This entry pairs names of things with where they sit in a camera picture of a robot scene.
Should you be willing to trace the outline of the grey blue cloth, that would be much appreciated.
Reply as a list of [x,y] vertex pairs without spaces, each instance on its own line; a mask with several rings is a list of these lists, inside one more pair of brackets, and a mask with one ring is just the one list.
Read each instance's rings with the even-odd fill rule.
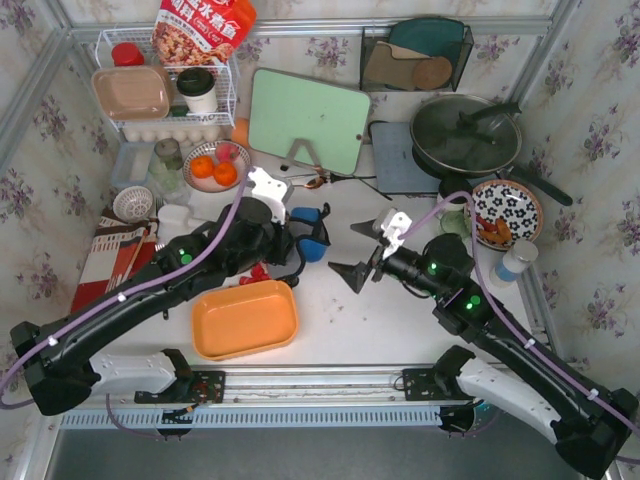
[[276,279],[286,282],[289,276],[299,277],[306,266],[323,259],[331,245],[324,220],[331,214],[330,205],[322,208],[295,207],[291,211],[289,231],[294,244],[288,254],[284,270]]

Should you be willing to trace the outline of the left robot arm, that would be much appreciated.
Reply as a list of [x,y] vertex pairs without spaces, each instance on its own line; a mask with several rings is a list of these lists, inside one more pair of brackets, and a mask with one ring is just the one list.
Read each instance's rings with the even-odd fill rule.
[[10,338],[41,414],[65,413],[87,400],[100,376],[90,359],[148,318],[168,311],[254,265],[284,263],[294,244],[286,222],[244,197],[215,221],[177,236],[135,275],[77,312],[37,325],[21,322]]

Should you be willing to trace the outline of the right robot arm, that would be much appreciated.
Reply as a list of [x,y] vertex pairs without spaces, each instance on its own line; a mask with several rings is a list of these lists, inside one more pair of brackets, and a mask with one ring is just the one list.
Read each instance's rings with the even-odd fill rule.
[[450,347],[433,365],[437,392],[485,400],[537,430],[561,459],[590,479],[604,477],[631,435],[638,399],[621,388],[610,391],[587,379],[537,343],[491,294],[471,277],[475,261],[457,234],[433,238],[422,252],[399,247],[386,255],[389,241],[371,222],[353,230],[378,240],[367,262],[332,262],[354,292],[367,280],[388,276],[410,292],[435,302],[433,314],[451,335],[490,354],[505,375],[466,347]]

